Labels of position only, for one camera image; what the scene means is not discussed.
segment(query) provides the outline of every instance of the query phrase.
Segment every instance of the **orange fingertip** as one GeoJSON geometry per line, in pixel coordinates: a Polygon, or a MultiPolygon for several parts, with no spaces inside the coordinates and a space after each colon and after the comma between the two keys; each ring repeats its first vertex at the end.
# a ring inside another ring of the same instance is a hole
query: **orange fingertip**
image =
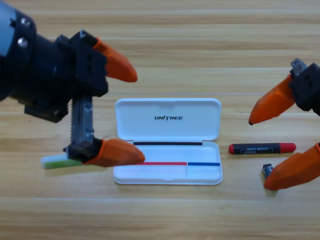
{"type": "Polygon", "coordinates": [[[138,75],[129,60],[112,47],[103,43],[100,38],[97,37],[97,40],[98,42],[93,48],[107,57],[107,64],[105,65],[106,76],[128,83],[136,82],[138,75]]]}
{"type": "Polygon", "coordinates": [[[250,125],[278,117],[295,104],[295,98],[289,86],[291,81],[292,77],[288,75],[256,102],[249,117],[250,125]]]}
{"type": "Polygon", "coordinates": [[[107,168],[141,164],[144,161],[145,155],[135,145],[120,139],[112,138],[109,140],[102,140],[102,146],[98,155],[85,164],[107,168]]]}
{"type": "Polygon", "coordinates": [[[287,189],[320,176],[320,147],[317,143],[304,153],[295,153],[277,165],[263,186],[269,190],[287,189]]]}

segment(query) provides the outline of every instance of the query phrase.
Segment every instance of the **black line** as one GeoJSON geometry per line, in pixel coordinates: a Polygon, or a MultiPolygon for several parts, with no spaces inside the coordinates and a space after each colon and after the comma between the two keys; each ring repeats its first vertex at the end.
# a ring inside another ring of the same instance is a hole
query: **black line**
{"type": "Polygon", "coordinates": [[[187,141],[134,141],[134,145],[202,145],[202,142],[187,141]]]}

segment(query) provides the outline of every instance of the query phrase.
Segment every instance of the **small black object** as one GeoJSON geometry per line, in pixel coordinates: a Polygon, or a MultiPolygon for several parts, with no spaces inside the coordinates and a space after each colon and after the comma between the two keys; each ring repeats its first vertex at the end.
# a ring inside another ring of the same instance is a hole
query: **small black object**
{"type": "Polygon", "coordinates": [[[320,67],[312,63],[298,75],[291,72],[291,76],[296,105],[306,112],[312,109],[320,116],[320,67]]]}
{"type": "Polygon", "coordinates": [[[267,178],[271,174],[273,169],[274,169],[274,167],[270,163],[263,165],[262,172],[264,174],[264,177],[267,178]]]}

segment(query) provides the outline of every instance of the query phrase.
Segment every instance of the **wood grain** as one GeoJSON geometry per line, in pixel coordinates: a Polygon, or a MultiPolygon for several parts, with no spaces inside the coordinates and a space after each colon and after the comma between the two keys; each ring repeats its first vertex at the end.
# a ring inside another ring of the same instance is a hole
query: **wood grain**
{"type": "Polygon", "coordinates": [[[256,101],[299,57],[320,63],[318,0],[7,0],[54,40],[80,29],[125,54],[139,80],[108,78],[94,99],[98,138],[117,138],[121,98],[216,98],[223,181],[216,186],[119,185],[113,168],[44,170],[40,159],[69,144],[58,124],[0,103],[1,240],[318,240],[320,178],[278,192],[263,188],[263,164],[290,154],[232,156],[234,143],[319,141],[319,116],[297,106],[250,126],[256,101]]]}

